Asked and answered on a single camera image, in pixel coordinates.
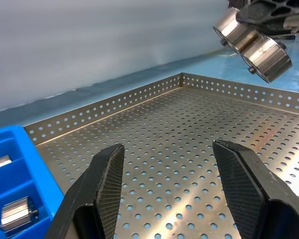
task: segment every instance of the blue plastic bin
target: blue plastic bin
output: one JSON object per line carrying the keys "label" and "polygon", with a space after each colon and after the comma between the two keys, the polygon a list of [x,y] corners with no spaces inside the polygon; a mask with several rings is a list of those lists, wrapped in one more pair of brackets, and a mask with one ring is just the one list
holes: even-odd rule
{"label": "blue plastic bin", "polygon": [[[11,163],[0,167],[0,219],[5,204],[29,196],[39,211],[39,221],[12,238],[43,238],[63,194],[23,127],[0,129],[0,157],[5,155]],[[5,238],[0,230],[0,239]]]}

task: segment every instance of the metal cylinder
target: metal cylinder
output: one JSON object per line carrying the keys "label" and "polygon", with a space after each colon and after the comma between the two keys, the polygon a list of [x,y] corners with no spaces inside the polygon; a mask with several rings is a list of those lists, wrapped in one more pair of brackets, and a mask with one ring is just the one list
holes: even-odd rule
{"label": "metal cylinder", "polygon": [[38,210],[28,197],[4,205],[1,212],[0,228],[7,238],[32,226],[38,220]]}
{"label": "metal cylinder", "polygon": [[292,66],[285,48],[282,43],[261,36],[244,51],[242,58],[250,66],[250,73],[256,73],[264,81],[271,83]]}
{"label": "metal cylinder", "polygon": [[228,45],[236,53],[241,54],[255,38],[259,37],[259,34],[247,24],[236,20],[238,12],[237,8],[231,7],[213,28],[222,39],[220,41],[222,45]]}

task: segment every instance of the blue table surface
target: blue table surface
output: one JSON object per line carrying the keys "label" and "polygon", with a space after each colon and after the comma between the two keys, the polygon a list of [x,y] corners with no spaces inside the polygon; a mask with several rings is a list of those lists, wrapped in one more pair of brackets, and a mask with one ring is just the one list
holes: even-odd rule
{"label": "blue table surface", "polygon": [[299,92],[299,43],[284,41],[293,62],[286,73],[268,85],[257,75],[251,75],[246,63],[231,49],[223,48],[208,55],[172,62],[120,78],[79,88],[74,91],[0,112],[0,127],[27,125],[75,108],[106,99],[157,80],[186,72],[234,82]]}

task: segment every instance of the tray floor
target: tray floor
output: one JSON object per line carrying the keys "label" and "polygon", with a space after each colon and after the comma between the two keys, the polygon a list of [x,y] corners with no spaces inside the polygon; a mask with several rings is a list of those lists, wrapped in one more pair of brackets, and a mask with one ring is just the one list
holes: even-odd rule
{"label": "tray floor", "polygon": [[184,87],[37,148],[66,192],[100,149],[125,145],[117,239],[239,239],[216,138],[253,149],[299,196],[299,115]]}

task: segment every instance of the perforated metal tray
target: perforated metal tray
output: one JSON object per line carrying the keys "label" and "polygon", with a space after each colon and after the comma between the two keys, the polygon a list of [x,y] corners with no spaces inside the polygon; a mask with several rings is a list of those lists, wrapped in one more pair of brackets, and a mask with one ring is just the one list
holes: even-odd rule
{"label": "perforated metal tray", "polygon": [[253,149],[299,196],[299,93],[181,73],[25,127],[63,190],[126,147],[117,239],[238,239],[212,140]]}

